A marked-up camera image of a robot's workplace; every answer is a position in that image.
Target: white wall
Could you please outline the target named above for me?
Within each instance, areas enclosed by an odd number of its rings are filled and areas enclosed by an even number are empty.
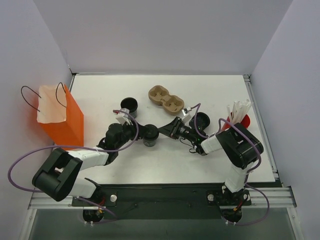
[[[73,72],[249,74],[292,0],[34,0]]]
[[[10,165],[22,154],[51,144],[20,95],[22,85],[68,82],[71,73],[32,0],[2,0],[0,4],[0,232],[2,240],[19,237],[31,194],[11,186]],[[19,164],[13,178],[25,187],[48,152]]]
[[[252,87],[306,239],[319,239],[319,0],[293,1],[252,74]]]

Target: screw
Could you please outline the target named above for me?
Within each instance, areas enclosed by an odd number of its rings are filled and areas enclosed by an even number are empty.
[[[112,194],[110,196],[110,202],[114,203],[115,201],[117,201],[117,198],[118,198],[117,195]]]
[[[209,200],[210,202],[212,202],[215,197],[214,197],[213,194],[209,194],[207,198],[208,198],[208,200]]]

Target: red container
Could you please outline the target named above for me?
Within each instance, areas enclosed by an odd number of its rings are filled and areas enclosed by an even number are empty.
[[[250,117],[248,115],[245,115],[243,120],[241,121],[241,124],[247,129],[250,126],[250,122],[251,122]],[[230,128],[230,125],[225,123],[221,128],[221,131],[227,130],[229,128]]]

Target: white tabletop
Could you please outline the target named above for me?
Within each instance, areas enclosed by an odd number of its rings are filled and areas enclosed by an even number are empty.
[[[112,110],[120,109],[126,97],[137,100],[136,120],[141,125],[160,128],[170,123],[175,116],[148,98],[148,91],[155,85],[182,98],[185,106],[201,103],[200,112],[211,120],[207,134],[218,130],[219,118],[227,118],[227,105],[249,99],[241,75],[77,75],[71,93],[84,114],[85,146],[96,146],[108,126],[117,122]],[[248,130],[262,141],[254,111],[251,109],[248,115]],[[249,175],[249,182],[274,182],[268,155],[264,152],[261,156],[262,163]],[[86,169],[79,177],[99,184],[223,183],[230,167],[223,150],[206,156],[191,154],[188,146],[160,134],[154,147],[146,147],[139,140],[121,151],[110,165]]]

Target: black cylindrical container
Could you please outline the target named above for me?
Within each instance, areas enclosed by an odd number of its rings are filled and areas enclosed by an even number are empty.
[[[156,140],[159,137],[158,128],[152,124],[147,124],[145,127],[148,128],[148,133],[143,138],[143,144],[147,147],[153,147],[156,145]]]
[[[123,99],[120,106],[122,109],[129,109],[129,114],[132,115],[132,117],[137,117],[138,102],[133,97]]]
[[[205,130],[210,124],[210,118],[204,112],[198,112],[196,115],[196,126],[199,130]],[[189,126],[195,129],[195,116],[189,121]]]

